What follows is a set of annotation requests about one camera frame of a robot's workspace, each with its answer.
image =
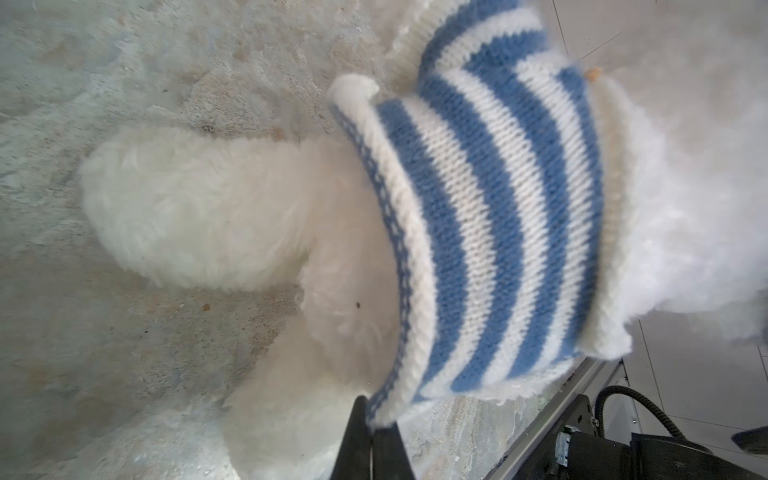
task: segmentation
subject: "cable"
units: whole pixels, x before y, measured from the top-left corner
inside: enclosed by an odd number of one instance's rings
[[[637,400],[638,403],[640,403],[643,407],[648,409],[648,412],[651,412],[654,414],[654,417],[659,419],[659,422],[661,422],[661,425],[664,425],[664,428],[667,429],[667,431],[676,439],[683,439],[685,440],[685,435],[680,431],[680,429],[677,427],[677,425],[670,420],[670,418],[661,411],[659,407],[656,406],[655,403],[650,401],[646,396],[644,396],[642,393],[638,392],[637,390],[633,390],[626,386],[621,385],[612,385],[605,387],[601,390],[600,393],[598,393],[598,397],[594,401],[594,419],[597,420],[597,429],[598,429],[598,436],[602,439],[605,438],[605,426],[603,425],[603,407],[605,407],[605,401],[608,399],[609,396],[620,393],[621,395],[626,395],[628,397],[631,397],[634,400]]]

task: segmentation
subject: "striped sweater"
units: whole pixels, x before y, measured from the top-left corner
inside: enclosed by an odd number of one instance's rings
[[[432,3],[410,35],[411,94],[373,105],[355,74],[329,90],[397,260],[401,336],[374,428],[414,402],[561,375],[597,279],[602,169],[580,71],[519,0]]]

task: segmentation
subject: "fluffy white fur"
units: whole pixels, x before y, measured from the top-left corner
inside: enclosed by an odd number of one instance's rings
[[[768,280],[768,5],[683,3],[603,57],[628,124],[648,120],[622,159],[620,300],[627,320],[707,311],[698,327],[746,338],[766,324],[763,298],[744,302]],[[81,176],[85,213],[123,268],[181,286],[299,281],[302,316],[228,401],[225,434],[243,478],[327,472],[398,336],[394,259],[351,146],[126,129]]]

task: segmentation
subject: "floor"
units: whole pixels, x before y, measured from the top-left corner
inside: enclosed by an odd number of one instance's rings
[[[572,58],[599,65],[604,46],[657,0],[539,0],[554,40]],[[624,359],[635,388],[657,403],[694,442],[768,476],[768,456],[746,455],[733,433],[768,425],[768,347],[731,346],[691,330],[685,316],[654,313],[632,326],[635,351]],[[641,428],[666,435],[638,406]]]

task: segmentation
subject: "white plush toy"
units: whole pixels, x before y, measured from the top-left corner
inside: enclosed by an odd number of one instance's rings
[[[766,328],[768,5],[663,3],[584,80],[518,3],[393,14],[402,96],[375,106],[358,75],[329,92],[351,142],[132,128],[83,163],[123,268],[301,285],[228,400],[244,478],[327,474],[361,393],[372,427],[539,393],[580,354],[628,353],[625,324],[653,309],[728,339]]]

